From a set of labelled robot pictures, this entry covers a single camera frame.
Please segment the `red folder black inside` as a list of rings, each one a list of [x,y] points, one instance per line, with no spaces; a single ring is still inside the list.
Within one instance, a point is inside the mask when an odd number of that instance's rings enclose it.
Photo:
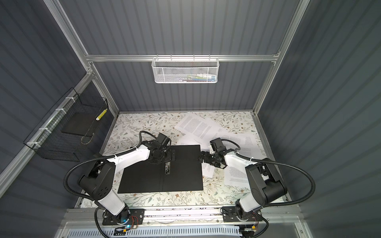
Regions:
[[[203,190],[199,145],[172,146],[175,159],[167,164],[147,160],[124,169],[118,193]]]

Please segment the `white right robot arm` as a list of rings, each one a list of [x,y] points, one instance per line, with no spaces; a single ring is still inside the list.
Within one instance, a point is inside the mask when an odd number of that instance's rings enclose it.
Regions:
[[[269,158],[255,160],[228,149],[214,153],[202,151],[198,160],[219,169],[231,167],[244,173],[250,191],[236,201],[235,215],[238,219],[246,219],[253,211],[270,205],[287,193],[278,169]]]

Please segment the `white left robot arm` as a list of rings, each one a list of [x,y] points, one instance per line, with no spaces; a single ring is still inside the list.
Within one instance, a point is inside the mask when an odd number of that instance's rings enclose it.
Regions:
[[[79,179],[78,185],[98,206],[118,217],[128,210],[128,206],[112,189],[115,175],[139,162],[150,161],[153,164],[162,164],[175,159],[176,151],[173,148],[161,148],[148,142],[139,147],[133,147],[129,151],[112,155],[100,164],[100,169],[93,166]]]

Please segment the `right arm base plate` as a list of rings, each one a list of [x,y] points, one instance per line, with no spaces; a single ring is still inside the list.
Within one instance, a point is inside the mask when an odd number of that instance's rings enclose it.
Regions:
[[[235,206],[223,206],[220,208],[224,222],[261,222],[263,218],[254,211],[243,212],[238,211]]]

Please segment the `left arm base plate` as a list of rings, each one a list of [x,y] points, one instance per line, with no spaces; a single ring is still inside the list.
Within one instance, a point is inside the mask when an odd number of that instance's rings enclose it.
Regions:
[[[113,215],[108,210],[103,212],[103,226],[113,226],[113,225],[141,225],[144,219],[144,209],[124,209],[119,215]]]

